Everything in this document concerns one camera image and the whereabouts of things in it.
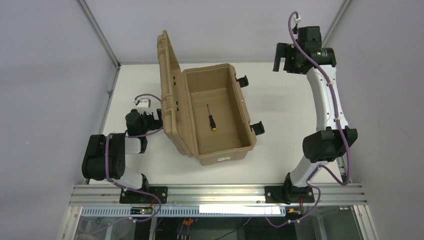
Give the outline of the black yellow screwdriver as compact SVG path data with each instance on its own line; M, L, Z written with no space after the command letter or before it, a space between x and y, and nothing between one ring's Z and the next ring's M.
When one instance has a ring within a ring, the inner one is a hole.
M209 105L207 104L206 107L207 107L207 111L208 111L209 125L210 125L211 130L214 132L217 129L216 123L215 123L215 120L213 118L213 115L211 114Z

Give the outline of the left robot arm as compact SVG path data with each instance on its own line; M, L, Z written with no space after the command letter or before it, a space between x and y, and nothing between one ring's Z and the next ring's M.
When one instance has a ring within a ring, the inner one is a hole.
M139 112L132 109L125 116L126 131L122 133L93 134L89 137L81 165L86 179L108 181L124 189L150 192L147 177L126 164L127 155L144 154L147 137L163 129L162 110Z

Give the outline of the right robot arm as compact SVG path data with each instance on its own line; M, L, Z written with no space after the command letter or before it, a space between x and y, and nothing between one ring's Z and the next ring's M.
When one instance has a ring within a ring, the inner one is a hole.
M277 44L273 71L279 71L284 59L284 71L306 76L315 106L316 133L303 139L303 157L285 177L281 199L288 204L312 199L308 183L328 163L349 154L358 138L358 131L350 128L344 117L336 84L335 53L322 46L320 27L295 26L289 30L293 43Z

